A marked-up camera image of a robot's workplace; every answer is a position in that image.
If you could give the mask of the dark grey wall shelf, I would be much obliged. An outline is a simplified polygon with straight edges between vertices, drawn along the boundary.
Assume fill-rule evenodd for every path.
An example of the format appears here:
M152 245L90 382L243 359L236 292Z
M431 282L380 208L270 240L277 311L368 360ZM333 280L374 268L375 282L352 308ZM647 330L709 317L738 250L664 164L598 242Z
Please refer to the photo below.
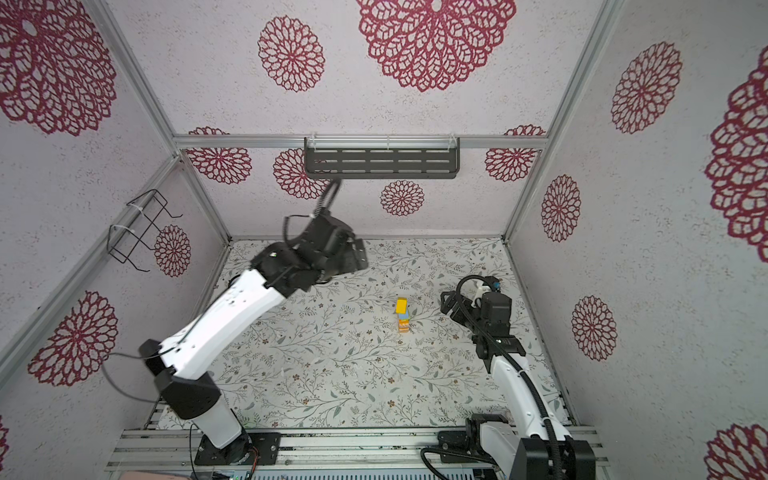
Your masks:
M304 139L304 168L317 180L453 179L460 170L460 139Z

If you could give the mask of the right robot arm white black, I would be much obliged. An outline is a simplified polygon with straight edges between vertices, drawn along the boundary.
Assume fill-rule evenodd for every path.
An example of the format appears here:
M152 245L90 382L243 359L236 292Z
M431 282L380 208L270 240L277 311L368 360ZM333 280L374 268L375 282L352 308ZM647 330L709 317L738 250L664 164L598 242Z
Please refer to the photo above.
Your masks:
M494 290L474 300L456 291L440 295L440 311L471 332L476 355L512 416L473 415L467 454L493 461L505 479L595 479L592 447L562 425L530 375L526 350L510 333L511 310L511 299Z

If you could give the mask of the yellow house-shaped block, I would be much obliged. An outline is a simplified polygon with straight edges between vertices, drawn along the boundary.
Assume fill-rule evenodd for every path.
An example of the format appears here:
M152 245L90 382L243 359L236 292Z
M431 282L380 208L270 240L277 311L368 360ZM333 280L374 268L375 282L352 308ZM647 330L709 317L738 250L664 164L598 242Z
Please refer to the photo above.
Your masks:
M395 313L397 315L405 315L408 312L408 301L406 298L400 297L396 301Z

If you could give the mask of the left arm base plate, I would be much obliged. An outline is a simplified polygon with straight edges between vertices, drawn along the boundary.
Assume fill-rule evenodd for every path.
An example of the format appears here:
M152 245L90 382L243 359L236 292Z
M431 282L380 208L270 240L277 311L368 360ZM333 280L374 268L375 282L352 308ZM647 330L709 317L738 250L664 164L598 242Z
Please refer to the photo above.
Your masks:
M195 466L275 465L280 448L280 433L243 431L231 444L217 448L203 436L193 459Z

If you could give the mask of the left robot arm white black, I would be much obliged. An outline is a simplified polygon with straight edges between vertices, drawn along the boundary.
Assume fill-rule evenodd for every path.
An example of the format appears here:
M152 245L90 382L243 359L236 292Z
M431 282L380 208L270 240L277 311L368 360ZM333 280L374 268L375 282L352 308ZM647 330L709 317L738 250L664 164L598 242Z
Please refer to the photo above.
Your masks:
M163 341L149 339L139 347L161 398L220 453L246 451L250 441L209 375L209 366L256 320L296 291L307 292L337 275L368 268L361 239L347 240L333 253L320 251L316 258L313 253L284 242L269 245L190 324Z

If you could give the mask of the aluminium front rail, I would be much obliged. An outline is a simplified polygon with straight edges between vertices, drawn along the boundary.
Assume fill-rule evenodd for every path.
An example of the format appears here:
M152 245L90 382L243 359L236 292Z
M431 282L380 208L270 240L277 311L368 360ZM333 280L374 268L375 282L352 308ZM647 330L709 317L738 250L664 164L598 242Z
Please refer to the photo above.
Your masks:
M441 430L465 427L252 429L250 433L280 433L277 463L257 467L278 470L410 469L423 466L419 451L438 447ZM125 430L104 471L204 473L212 466L193 466L202 434L193 430Z

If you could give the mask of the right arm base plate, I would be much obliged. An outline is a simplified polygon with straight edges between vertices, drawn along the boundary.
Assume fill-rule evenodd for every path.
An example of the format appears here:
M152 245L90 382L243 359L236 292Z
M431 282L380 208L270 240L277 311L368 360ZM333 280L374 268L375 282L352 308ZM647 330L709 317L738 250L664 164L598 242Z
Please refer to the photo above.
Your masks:
M495 465L491 456L473 450L465 430L441 430L437 434L439 457L442 463L476 462Z

